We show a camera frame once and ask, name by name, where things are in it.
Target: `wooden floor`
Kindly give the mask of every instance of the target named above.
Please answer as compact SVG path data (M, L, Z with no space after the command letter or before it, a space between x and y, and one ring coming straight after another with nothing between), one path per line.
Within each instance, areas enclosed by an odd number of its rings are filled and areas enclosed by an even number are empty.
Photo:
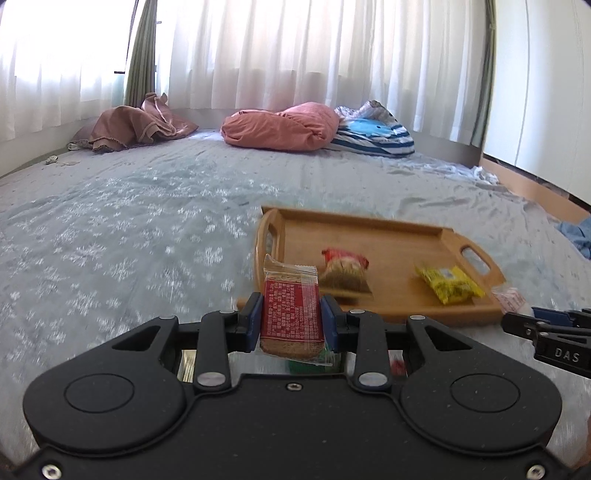
M567 197L553 192L517 171L510 170L492 160L482 157L480 166L494 173L499 181L511 192L532 202L537 202L550 215L563 222L580 223L589 217L590 213L575 205Z

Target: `red snack wrapper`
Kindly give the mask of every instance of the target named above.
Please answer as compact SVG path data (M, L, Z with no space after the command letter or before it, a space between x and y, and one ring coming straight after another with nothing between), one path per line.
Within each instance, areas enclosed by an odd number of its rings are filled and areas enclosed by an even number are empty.
M353 258L354 260L357 260L359 265L361 265L364 270L367 270L369 267L369 260L367 258L365 258L363 255L347 252L347 250L327 248L326 250L322 250L322 254L324 255L324 261L327 265L334 258Z
M392 360L390 362L390 370L392 372L392 375L395 375L396 377L407 376L406 365L404 364L404 360Z
M365 271L369 267L367 258L339 248L327 248L322 254L326 269L318 280L323 293L353 298L371 295L365 280Z

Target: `yellow snack package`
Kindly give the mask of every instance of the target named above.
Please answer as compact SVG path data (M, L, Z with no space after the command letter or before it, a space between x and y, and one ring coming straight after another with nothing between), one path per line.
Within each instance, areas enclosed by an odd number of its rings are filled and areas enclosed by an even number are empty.
M419 268L417 273L427 282L444 305L460 303L472 297L483 297L482 290L460 267Z

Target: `small package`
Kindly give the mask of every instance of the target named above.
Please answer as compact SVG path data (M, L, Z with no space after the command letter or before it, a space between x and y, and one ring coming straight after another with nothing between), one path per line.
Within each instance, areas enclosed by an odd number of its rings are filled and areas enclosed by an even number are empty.
M365 271L369 267L367 258L337 248L327 248L322 254L326 262L326 270L319 278L323 291L338 297L371 295L365 280Z
M531 306L525 301L523 295L515 287L503 284L493 287L491 291L501 304L503 314L515 312L529 317L534 316L534 311L531 309Z
M460 267L416 268L444 305L461 303L485 292Z
M313 360L324 349L316 267L287 265L265 257L261 349Z

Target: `brown blanket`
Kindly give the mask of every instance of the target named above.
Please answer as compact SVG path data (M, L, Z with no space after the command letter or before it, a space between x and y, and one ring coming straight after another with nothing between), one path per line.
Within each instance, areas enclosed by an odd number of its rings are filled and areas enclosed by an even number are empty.
M94 152L113 152L176 140L191 134L198 126L180 118L166 105L167 97L147 93L142 108L118 106L104 111L90 133L88 146Z

